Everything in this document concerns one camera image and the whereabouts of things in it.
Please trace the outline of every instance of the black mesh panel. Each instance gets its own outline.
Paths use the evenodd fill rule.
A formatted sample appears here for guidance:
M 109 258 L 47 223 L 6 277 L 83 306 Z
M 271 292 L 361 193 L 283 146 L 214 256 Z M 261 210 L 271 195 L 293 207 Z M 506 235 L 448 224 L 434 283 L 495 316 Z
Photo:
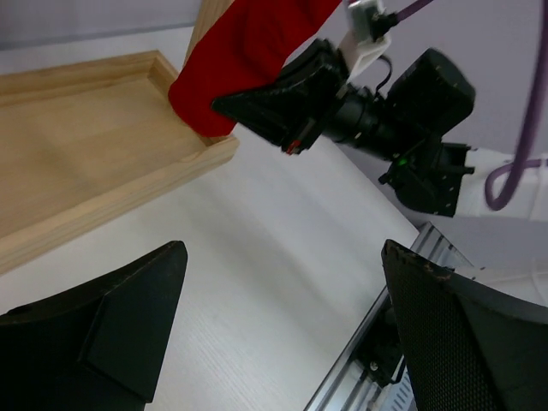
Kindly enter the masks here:
M 419 411 L 502 410 L 460 305 L 435 265 L 387 242 L 384 271 Z

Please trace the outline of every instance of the wooden board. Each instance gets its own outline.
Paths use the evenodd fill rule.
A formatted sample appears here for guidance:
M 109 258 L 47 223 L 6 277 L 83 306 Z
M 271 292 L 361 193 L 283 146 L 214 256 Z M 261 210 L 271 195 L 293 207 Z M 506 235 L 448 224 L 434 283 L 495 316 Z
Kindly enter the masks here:
M 225 163 L 166 95 L 157 51 L 0 77 L 0 272 Z

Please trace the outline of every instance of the red cloth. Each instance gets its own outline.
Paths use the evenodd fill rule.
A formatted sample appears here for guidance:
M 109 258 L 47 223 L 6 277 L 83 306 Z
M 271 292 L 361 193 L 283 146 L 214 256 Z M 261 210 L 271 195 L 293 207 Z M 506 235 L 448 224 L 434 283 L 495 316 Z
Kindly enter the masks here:
M 176 114 L 206 137 L 235 123 L 211 110 L 214 98 L 272 83 L 341 0 L 235 0 L 196 45 L 169 98 Z

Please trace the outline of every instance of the black cable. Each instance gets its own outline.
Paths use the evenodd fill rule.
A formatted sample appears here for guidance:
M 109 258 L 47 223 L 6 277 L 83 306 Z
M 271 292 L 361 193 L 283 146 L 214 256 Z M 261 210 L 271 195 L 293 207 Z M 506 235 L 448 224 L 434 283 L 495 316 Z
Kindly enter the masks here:
M 390 60 L 390 58 L 388 56 L 383 54 L 378 58 L 378 60 L 382 60 L 383 62 L 385 62 L 388 65 L 388 70 L 389 71 L 388 71 L 388 74 L 386 75 L 386 77 L 384 78 L 384 80 L 382 80 L 380 83 L 378 83 L 377 88 L 375 88 L 375 96 L 376 97 L 379 95 L 380 89 L 383 88 L 384 86 L 386 86 L 386 83 L 388 83 L 390 81 L 390 79 L 392 78 L 392 71 L 393 71 L 392 61 Z
M 398 12 L 396 14 L 397 20 L 404 21 L 414 15 L 415 13 L 421 11 L 424 7 L 426 7 L 428 4 L 433 2 L 434 0 L 416 0 L 413 3 L 409 4 L 405 9 Z

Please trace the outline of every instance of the white table surface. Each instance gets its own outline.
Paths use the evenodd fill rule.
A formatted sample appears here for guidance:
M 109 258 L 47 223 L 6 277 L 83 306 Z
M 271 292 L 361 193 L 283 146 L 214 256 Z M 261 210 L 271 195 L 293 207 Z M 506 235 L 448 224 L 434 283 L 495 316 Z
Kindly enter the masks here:
M 0 52 L 0 73 L 160 49 L 191 29 Z M 288 157 L 244 128 L 225 166 L 0 277 L 0 311 L 170 240 L 188 271 L 147 410 L 301 410 L 384 285 L 386 238 L 416 229 L 327 140 Z

